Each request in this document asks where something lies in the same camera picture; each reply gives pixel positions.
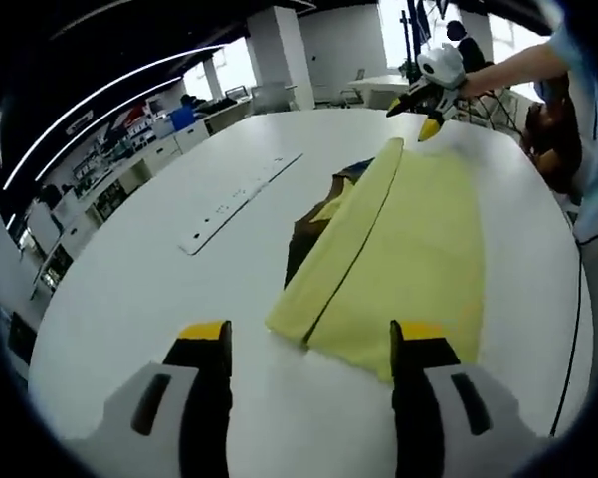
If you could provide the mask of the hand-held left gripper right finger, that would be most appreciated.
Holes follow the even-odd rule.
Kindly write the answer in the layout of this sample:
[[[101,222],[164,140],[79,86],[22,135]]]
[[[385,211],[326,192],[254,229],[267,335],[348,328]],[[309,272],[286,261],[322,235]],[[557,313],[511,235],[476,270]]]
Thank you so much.
[[[546,447],[512,393],[446,339],[407,339],[393,321],[390,364],[396,476],[513,477]]]

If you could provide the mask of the person's right hand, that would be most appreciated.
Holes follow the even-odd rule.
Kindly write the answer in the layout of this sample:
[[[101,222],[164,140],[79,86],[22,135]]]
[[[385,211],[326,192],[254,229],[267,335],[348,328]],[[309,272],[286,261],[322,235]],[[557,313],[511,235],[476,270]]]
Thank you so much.
[[[480,96],[494,87],[492,81],[487,69],[467,73],[466,79],[460,87],[460,96],[465,99]]]

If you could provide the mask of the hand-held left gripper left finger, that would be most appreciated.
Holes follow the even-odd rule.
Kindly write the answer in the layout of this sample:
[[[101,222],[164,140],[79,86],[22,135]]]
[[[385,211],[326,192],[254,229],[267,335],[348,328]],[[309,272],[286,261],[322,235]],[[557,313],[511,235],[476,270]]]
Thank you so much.
[[[97,477],[226,477],[231,376],[231,322],[189,326],[66,446]]]

